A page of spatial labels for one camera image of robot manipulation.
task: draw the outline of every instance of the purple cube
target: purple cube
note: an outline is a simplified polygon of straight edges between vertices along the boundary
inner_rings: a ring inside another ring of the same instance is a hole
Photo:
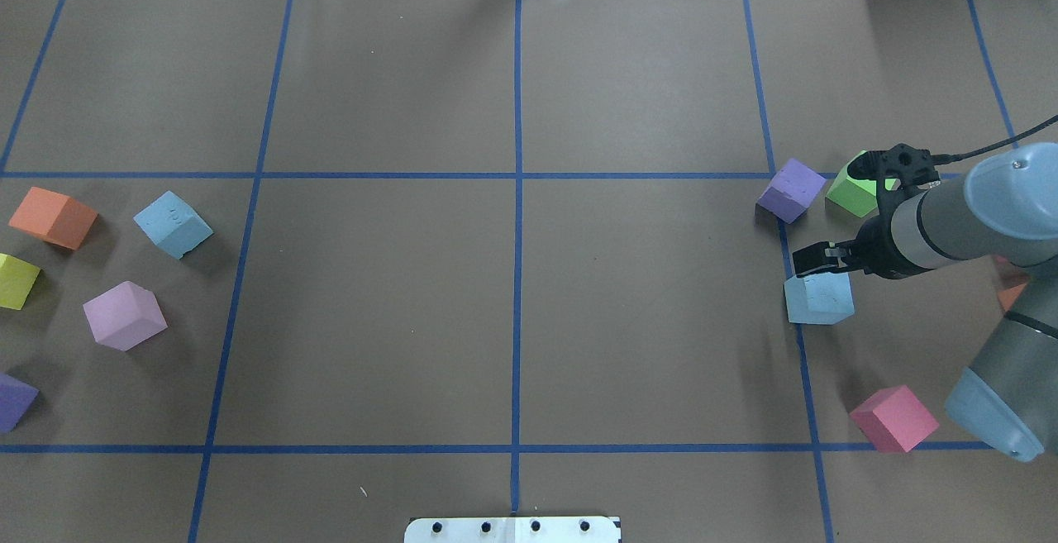
[[[756,203],[785,222],[797,220],[819,196],[826,180],[797,159],[790,159],[771,178]]]
[[[168,327],[154,294],[130,280],[85,304],[85,315],[95,343],[122,351]]]
[[[0,374],[0,434],[15,429],[18,420],[25,415],[33,399],[37,398],[37,388],[22,383],[6,374]]]

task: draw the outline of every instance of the cable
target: cable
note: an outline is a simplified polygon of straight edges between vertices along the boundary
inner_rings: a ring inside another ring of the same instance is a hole
[[[1055,122],[1058,122],[1058,115],[1055,115],[1054,117],[1051,117],[1050,120],[1047,120],[1046,122],[1043,122],[1042,124],[1040,124],[1039,126],[1036,126],[1035,128],[1029,128],[1028,130],[1025,130],[1024,132],[1018,133],[1018,135],[1016,135],[1014,138],[1002,140],[1000,142],[997,142],[996,144],[989,144],[988,146],[986,146],[984,148],[979,148],[977,150],[971,150],[970,152],[964,152],[963,155],[934,155],[933,156],[933,164],[934,165],[947,165],[949,163],[956,163],[959,161],[964,161],[966,159],[971,159],[973,157],[982,156],[982,155],[984,155],[986,152],[990,152],[990,151],[996,150],[998,148],[1003,148],[1004,146],[1006,146],[1008,144],[1014,144],[1014,143],[1016,143],[1019,140],[1028,138],[1028,137],[1033,135],[1033,133],[1036,133],[1036,132],[1042,130],[1043,128],[1046,128],[1047,126],[1054,124]]]

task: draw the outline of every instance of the pink block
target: pink block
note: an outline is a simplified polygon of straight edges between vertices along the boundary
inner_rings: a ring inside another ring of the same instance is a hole
[[[154,294],[130,280],[85,304],[85,315],[95,343],[123,351],[168,327]]]
[[[907,386],[878,391],[849,415],[878,452],[911,452],[941,427]]]

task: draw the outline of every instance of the yellow cube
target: yellow cube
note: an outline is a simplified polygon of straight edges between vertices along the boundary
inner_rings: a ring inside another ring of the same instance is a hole
[[[38,274],[34,265],[0,254],[0,308],[22,309]]]

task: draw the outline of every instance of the cube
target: cube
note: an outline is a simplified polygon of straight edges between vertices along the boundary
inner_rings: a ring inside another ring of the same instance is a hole
[[[31,187],[7,224],[69,250],[80,248],[96,212],[69,196]]]
[[[22,309],[38,274],[34,265],[0,254],[0,308]]]
[[[771,178],[768,188],[764,189],[756,203],[783,222],[791,223],[808,210],[825,183],[823,176],[797,159],[790,159]]]
[[[95,343],[122,351],[168,327],[154,294],[131,280],[85,304],[85,316]]]
[[[1025,285],[1019,285],[1017,287],[1011,287],[1009,289],[1004,289],[997,293],[999,297],[999,305],[1003,307],[1003,311],[1009,311],[1014,307],[1014,303],[1018,301],[1021,295],[1021,291],[1025,290]]]
[[[941,427],[907,386],[878,391],[849,415],[877,452],[911,452]]]
[[[886,180],[886,189],[893,189],[896,180]],[[863,218],[878,207],[877,185],[874,180],[854,180],[849,177],[849,164],[841,168],[841,173],[834,180],[831,188],[826,191],[826,199],[831,200],[845,211]]]
[[[37,398],[37,388],[0,374],[0,434],[15,429],[33,399]]]
[[[1000,284],[1004,289],[1017,287],[1028,283],[1029,276],[1025,269],[1014,265],[1003,256],[992,256],[996,273],[999,275]]]
[[[133,219],[154,246],[177,259],[213,235],[195,209],[171,192],[163,194]]]
[[[786,314],[792,324],[837,324],[856,313],[847,274],[790,276],[783,291]]]

